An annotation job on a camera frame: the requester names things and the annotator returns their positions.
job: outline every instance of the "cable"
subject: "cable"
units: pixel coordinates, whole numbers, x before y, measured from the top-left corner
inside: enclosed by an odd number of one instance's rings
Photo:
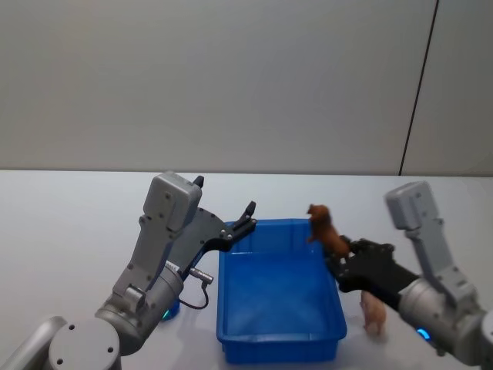
[[[178,301],[187,307],[193,308],[194,310],[203,310],[209,304],[209,295],[207,294],[206,288],[207,288],[207,283],[203,282],[202,283],[202,291],[203,291],[203,295],[206,298],[206,303],[204,303],[202,306],[194,306],[193,304],[182,301],[181,299],[179,299]]]

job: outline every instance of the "pink toy pig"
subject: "pink toy pig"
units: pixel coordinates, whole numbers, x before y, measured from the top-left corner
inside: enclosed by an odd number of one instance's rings
[[[360,305],[364,315],[364,330],[369,333],[371,324],[375,324],[377,335],[380,335],[387,318],[385,304],[367,291],[361,291]]]

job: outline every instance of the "animal figurine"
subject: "animal figurine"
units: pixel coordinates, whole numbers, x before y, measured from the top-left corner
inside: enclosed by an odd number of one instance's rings
[[[370,334],[373,326],[377,329],[377,335],[382,334],[385,320],[387,319],[385,304],[371,293],[361,291],[360,305],[364,316],[364,330]]]
[[[349,257],[349,245],[339,237],[332,224],[329,209],[324,205],[311,204],[307,213],[310,215],[312,233],[308,241],[321,242],[327,253],[333,253],[338,258]],[[376,327],[377,335],[380,335],[387,319],[385,304],[371,293],[361,291],[360,305],[364,315],[364,330],[370,334],[371,328]]]
[[[310,215],[312,233],[308,241],[321,242],[326,252],[333,253],[339,258],[348,257],[349,245],[340,239],[332,224],[329,209],[324,205],[311,204],[307,213]]]

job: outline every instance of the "toy pig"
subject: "toy pig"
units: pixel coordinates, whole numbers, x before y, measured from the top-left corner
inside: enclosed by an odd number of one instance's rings
[[[380,335],[387,319],[385,304],[371,293],[361,291],[360,305],[364,315],[364,330],[369,333],[370,326],[374,324],[377,327],[377,335]]]
[[[349,245],[339,238],[339,234],[332,224],[329,209],[324,205],[315,206],[311,204],[307,213],[311,215],[312,232],[308,241],[319,241],[326,252],[334,253],[339,258],[347,257],[350,251]]]

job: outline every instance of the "blue led light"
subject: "blue led light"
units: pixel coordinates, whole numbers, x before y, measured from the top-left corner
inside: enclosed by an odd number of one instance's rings
[[[430,340],[430,335],[428,334],[428,332],[424,329],[418,329],[417,330],[418,334],[424,338],[425,341],[429,341]]]

